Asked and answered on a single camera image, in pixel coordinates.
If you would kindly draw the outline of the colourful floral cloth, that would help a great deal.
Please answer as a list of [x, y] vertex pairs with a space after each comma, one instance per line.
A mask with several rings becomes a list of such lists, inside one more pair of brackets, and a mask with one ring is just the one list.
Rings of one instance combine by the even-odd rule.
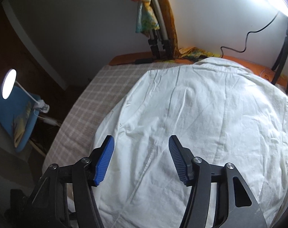
[[149, 37], [151, 30], [159, 30], [157, 17], [152, 9], [152, 0], [131, 0], [137, 3], [136, 33]]

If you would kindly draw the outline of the beige plaid bed sheet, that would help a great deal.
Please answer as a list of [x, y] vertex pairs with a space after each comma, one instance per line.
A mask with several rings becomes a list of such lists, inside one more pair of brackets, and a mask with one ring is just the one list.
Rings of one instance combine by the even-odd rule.
[[70, 165], [88, 156], [95, 133], [111, 109], [149, 70], [176, 67], [172, 62], [103, 67], [77, 99], [57, 133], [42, 171], [52, 164]]

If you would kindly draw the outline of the folded light stand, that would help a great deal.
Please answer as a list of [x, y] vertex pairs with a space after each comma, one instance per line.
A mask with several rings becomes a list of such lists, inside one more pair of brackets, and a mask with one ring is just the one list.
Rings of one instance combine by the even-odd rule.
[[173, 49], [159, 1], [135, 1], [137, 2], [136, 32], [148, 37], [148, 44], [156, 59], [172, 59]]

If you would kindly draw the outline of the white cotton shirt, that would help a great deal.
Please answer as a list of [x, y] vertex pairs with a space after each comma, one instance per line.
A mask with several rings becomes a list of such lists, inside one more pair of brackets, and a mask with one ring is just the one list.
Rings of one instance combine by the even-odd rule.
[[101, 122], [93, 146], [107, 135], [114, 153], [93, 189], [105, 227], [179, 226], [190, 189], [174, 167], [171, 135], [208, 163], [233, 163], [267, 225], [288, 206], [288, 97], [233, 61], [146, 72]]

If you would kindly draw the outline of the white desk lamp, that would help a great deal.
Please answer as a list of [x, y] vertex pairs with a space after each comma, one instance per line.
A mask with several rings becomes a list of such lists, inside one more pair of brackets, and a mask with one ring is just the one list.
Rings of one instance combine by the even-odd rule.
[[16, 103], [19, 111], [27, 112], [27, 117], [30, 118], [30, 112], [42, 120], [44, 123], [51, 126], [61, 126], [61, 122], [46, 116], [50, 106], [45, 103], [40, 97], [34, 97], [17, 81], [17, 71], [10, 69], [2, 82], [1, 96], [4, 100], [11, 100]]

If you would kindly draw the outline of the orange floral bed cover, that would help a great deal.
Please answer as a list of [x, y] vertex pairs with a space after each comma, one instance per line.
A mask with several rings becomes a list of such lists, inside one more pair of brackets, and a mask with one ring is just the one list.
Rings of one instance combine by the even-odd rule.
[[[203, 60], [207, 57], [218, 56], [196, 47], [192, 50], [190, 50], [189, 48], [187, 48], [186, 50], [187, 50], [186, 53], [182, 54], [181, 57], [169, 60], [169, 62], [178, 64], [192, 64], [197, 61]], [[248, 62], [230, 56], [224, 56], [223, 58], [241, 64], [242, 66], [250, 69], [254, 74], [262, 77], [263, 79], [268, 80], [269, 82], [271, 82], [271, 80], [275, 75], [275, 72], [272, 71], [270, 68], [256, 63]], [[166, 61], [165, 58], [157, 60], [156, 57], [154, 57], [151, 52], [139, 52], [139, 53], [116, 56], [109, 62], [109, 65], [115, 66], [122, 64], [135, 64], [135, 63], [141, 64], [141, 63], [165, 62], [165, 61]]]

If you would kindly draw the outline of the black mini tripod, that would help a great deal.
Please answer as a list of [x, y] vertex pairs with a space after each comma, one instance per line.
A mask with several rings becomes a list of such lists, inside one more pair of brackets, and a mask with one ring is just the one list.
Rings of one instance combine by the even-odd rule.
[[[275, 72], [274, 77], [271, 81], [271, 83], [273, 85], [275, 85], [277, 83], [277, 81], [279, 80], [279, 77], [280, 77], [282, 70], [285, 66], [287, 57], [288, 57], [288, 24], [287, 24], [286, 36], [284, 39], [283, 46], [282, 46], [281, 51], [277, 57], [277, 60], [275, 61], [273, 67], [271, 68], [271, 70]], [[285, 93], [288, 95], [288, 81], [287, 81]]]

